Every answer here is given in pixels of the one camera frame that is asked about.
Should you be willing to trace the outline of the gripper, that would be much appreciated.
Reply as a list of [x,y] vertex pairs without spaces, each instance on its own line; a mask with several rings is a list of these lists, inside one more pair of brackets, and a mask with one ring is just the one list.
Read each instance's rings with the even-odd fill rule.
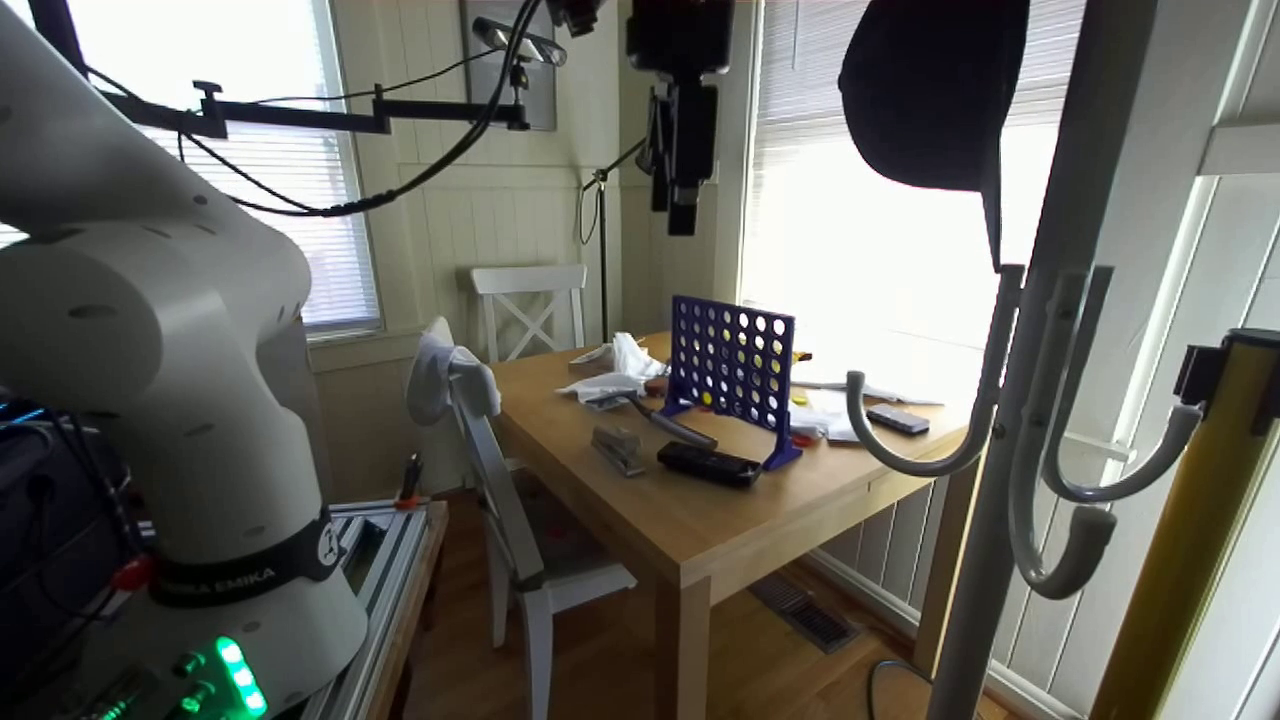
[[[677,82],[723,74],[733,15],[735,0],[634,0],[630,64]],[[668,211],[672,236],[696,233],[700,187],[716,167],[718,100],[718,88],[700,82],[652,87],[636,163],[652,179],[652,211]]]

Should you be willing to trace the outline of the white cross-back chair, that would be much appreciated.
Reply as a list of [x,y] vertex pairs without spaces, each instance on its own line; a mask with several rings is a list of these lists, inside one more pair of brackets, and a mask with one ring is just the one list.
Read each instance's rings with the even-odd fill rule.
[[[584,264],[475,266],[468,270],[468,278],[480,300],[486,357],[490,364],[509,363],[521,357],[534,340],[540,340],[553,352],[581,348],[586,345],[582,292],[588,283],[588,268]],[[513,296],[526,293],[549,297],[535,318],[512,301]],[[566,306],[570,311],[570,342],[550,334],[545,328],[561,306]],[[524,327],[524,334],[506,354],[500,351],[498,307],[504,307]]]

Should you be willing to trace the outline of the window with white blinds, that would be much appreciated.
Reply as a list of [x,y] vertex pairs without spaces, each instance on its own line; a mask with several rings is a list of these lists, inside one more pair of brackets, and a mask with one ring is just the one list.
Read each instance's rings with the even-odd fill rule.
[[298,318],[312,273],[264,215],[323,210],[225,193],[118,111],[0,0],[0,325],[257,342]]
[[864,360],[975,357],[998,283],[980,200],[883,178],[845,129],[837,76],[867,4],[763,4],[741,296]]

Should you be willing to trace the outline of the blue disc drop game grid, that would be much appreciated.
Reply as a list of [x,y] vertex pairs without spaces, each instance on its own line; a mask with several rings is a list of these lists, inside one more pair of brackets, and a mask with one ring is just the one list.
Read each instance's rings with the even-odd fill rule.
[[799,459],[790,421],[795,318],[685,295],[673,296],[669,310],[662,414],[703,407],[773,433],[767,471]]

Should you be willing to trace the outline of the crumpled white cloth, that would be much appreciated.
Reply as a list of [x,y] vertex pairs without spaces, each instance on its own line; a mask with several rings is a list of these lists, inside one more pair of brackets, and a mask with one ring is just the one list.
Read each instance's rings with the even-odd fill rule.
[[581,404],[644,395],[649,380],[668,374],[668,366],[625,331],[616,332],[611,342],[570,360],[570,370],[586,372],[586,375],[556,392],[573,396]]

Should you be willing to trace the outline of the black cap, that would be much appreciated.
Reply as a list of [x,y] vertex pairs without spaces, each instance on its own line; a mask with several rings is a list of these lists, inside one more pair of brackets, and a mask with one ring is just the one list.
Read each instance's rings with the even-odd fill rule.
[[869,0],[838,74],[847,132],[886,179],[980,196],[1002,266],[1001,140],[1030,0]]

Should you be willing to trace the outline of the grey stapler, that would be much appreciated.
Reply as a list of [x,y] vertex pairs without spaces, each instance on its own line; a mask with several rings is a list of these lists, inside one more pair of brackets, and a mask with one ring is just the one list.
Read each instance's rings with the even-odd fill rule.
[[640,436],[623,427],[596,425],[591,432],[591,447],[622,477],[640,477],[646,471]]

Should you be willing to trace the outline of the black oblong case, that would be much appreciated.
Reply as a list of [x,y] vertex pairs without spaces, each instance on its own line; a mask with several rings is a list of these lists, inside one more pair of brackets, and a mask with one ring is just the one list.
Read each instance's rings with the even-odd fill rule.
[[763,473],[760,462],[672,441],[657,452],[658,461],[671,471],[732,489],[746,489]]

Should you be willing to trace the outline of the white cloth on chair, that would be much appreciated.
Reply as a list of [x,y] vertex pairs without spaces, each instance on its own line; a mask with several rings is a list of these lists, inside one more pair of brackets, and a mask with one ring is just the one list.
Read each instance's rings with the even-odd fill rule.
[[454,397],[485,416],[497,416],[502,396],[493,370],[454,342],[449,322],[436,316],[420,336],[410,369],[404,405],[417,427],[436,424],[454,406]]

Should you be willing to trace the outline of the white coat rack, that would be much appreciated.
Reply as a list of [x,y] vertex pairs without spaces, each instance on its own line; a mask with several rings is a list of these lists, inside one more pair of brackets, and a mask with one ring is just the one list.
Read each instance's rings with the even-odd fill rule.
[[1190,438],[1188,407],[1180,406],[1157,448],[1117,486],[1079,488],[1060,477],[1060,441],[1112,278],[1112,269],[1097,265],[1094,256],[1157,5],[1085,0],[1036,246],[1028,265],[997,269],[998,291],[961,443],[928,462],[897,455],[865,418],[864,375],[847,374],[851,428],[884,466],[920,478],[982,466],[925,720],[973,720],[1012,574],[1048,600],[1083,589],[1116,527],[1105,505],[1155,483]]

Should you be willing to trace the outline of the white chair with cushion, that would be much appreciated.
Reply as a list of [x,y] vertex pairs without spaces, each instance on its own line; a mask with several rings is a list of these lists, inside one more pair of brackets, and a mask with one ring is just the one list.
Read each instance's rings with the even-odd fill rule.
[[454,406],[431,427],[453,428],[474,478],[483,514],[492,644],[504,646],[509,606],[518,605],[527,715],[547,720],[556,615],[632,589],[637,582],[554,495],[513,474],[492,427],[499,415],[485,416],[456,396]]

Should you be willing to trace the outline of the floor vent grille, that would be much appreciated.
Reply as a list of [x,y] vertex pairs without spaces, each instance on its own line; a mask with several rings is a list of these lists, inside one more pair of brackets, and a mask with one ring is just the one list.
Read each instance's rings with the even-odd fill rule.
[[780,573],[751,583],[748,592],[826,655],[838,652],[861,634],[858,625],[822,606],[813,592]]

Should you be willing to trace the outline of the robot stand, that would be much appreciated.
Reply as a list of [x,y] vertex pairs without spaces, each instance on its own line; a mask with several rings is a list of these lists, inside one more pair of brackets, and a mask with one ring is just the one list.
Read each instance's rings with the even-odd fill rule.
[[347,552],[342,569],[367,612],[367,637],[335,680],[273,720],[402,720],[413,680],[410,655],[433,594],[449,509],[429,498],[408,509],[379,500],[338,503],[332,514]]

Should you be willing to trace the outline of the black control box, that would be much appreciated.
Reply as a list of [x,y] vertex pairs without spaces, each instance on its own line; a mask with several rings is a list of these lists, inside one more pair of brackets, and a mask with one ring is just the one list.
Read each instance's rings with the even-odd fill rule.
[[70,671],[140,552],[128,471],[88,420],[0,396],[0,717]]

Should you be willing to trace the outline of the yellow post with black bracket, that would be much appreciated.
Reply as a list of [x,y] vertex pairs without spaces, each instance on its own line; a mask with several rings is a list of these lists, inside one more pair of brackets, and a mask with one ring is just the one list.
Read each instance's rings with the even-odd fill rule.
[[1280,434],[1280,331],[1189,347],[1175,391],[1190,438],[1088,720],[1157,720],[1166,703]]

